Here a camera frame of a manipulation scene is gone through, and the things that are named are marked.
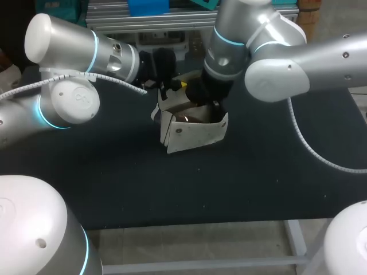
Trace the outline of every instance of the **white spiral cable wrap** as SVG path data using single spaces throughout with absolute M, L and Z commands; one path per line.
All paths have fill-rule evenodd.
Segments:
M 346 168 L 346 167 L 342 167 L 340 165 L 337 165 L 335 163 L 332 163 L 330 161 L 328 161 L 327 159 L 323 158 L 322 156 L 320 156 L 318 153 L 316 153 L 311 146 L 309 146 L 309 144 L 306 142 L 306 140 L 304 139 L 302 133 L 300 132 L 300 129 L 298 127 L 297 121 L 296 121 L 296 117 L 294 115 L 294 111 L 293 111 L 293 106 L 292 106 L 292 100 L 291 98 L 288 98 L 288 107 L 289 107 L 289 111 L 291 114 L 291 119 L 292 119 L 292 123 L 293 126 L 297 132 L 297 135 L 299 137 L 299 139 L 301 140 L 302 144 L 306 147 L 306 149 L 318 160 L 324 162 L 324 164 L 335 168 L 337 170 L 343 171 L 343 172 L 347 172 L 347 173 L 352 173 L 352 174 L 367 174 L 367 169 L 351 169 L 351 168 Z
M 34 89 L 34 88 L 41 87 L 43 85 L 47 85 L 51 82 L 55 82 L 55 81 L 59 81 L 59 80 L 63 80 L 63 79 L 66 79 L 66 78 L 71 78 L 71 77 L 77 77 L 77 76 L 96 77 L 96 78 L 99 78 L 99 79 L 103 79 L 103 80 L 107 80 L 107 81 L 110 81 L 110 82 L 113 82 L 113 83 L 117 83 L 117 84 L 120 84 L 122 86 L 125 86 L 128 89 L 133 90 L 134 92 L 139 93 L 140 95 L 145 95 L 147 93 L 146 90 L 137 88 L 137 87 L 125 82 L 125 81 L 122 81 L 122 80 L 119 80 L 117 78 L 113 78 L 113 77 L 110 77 L 110 76 L 105 76 L 103 74 L 73 72 L 73 74 L 62 74 L 61 76 L 56 76 L 56 77 L 53 77 L 53 78 L 49 78 L 49 79 L 46 79 L 46 80 L 42 80 L 42 81 L 39 81 L 39 82 L 36 82 L 36 83 L 33 83 L 33 84 L 25 85 L 25 86 L 10 90 L 8 92 L 5 92 L 5 93 L 1 94 L 0 95 L 0 100 L 3 100 L 5 98 L 7 98 L 9 96 L 12 96 L 12 95 L 15 95 L 17 93 L 21 93 L 21 92 L 24 92 L 24 91 L 28 91 L 28 90 L 31 90 L 31 89 Z

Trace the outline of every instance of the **screw hole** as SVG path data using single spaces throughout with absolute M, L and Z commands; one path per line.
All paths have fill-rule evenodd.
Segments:
M 36 245 L 39 247 L 39 248 L 46 248 L 47 246 L 47 243 L 44 239 L 36 239 Z

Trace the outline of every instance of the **teal object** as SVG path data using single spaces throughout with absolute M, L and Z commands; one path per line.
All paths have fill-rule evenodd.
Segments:
M 297 0 L 271 0 L 273 5 L 296 4 Z
M 191 1 L 209 10 L 214 10 L 219 2 L 219 0 L 191 0 Z M 272 0 L 271 3 L 273 5 L 296 4 L 297 0 Z
M 200 6 L 203 6 L 209 10 L 214 10 L 219 2 L 219 0 L 191 0 L 192 2 L 200 5 Z
M 36 0 L 36 13 L 48 15 L 76 23 L 80 15 L 79 0 Z

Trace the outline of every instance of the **blue box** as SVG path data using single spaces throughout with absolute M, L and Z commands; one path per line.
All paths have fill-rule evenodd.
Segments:
M 157 15 L 170 11 L 169 0 L 128 0 L 131 16 Z

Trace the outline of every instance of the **table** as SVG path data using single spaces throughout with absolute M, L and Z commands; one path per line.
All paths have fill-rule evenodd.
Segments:
M 37 67 L 27 68 L 23 81 L 38 77 Z M 337 171 L 311 156 L 296 136 L 286 101 L 257 101 L 243 81 L 225 102 L 225 139 L 172 155 L 150 119 L 155 92 L 142 97 L 103 81 L 95 87 L 101 107 L 89 123 L 41 133 L 0 152 L 0 174 L 50 183 L 86 229 L 331 218 L 367 199 L 367 175 Z M 293 102 L 300 130 L 316 152 L 349 168 L 367 167 L 367 127 L 347 90 L 308 93 Z M 282 263 L 308 261 L 300 255 Z M 205 266 L 191 267 L 198 264 Z

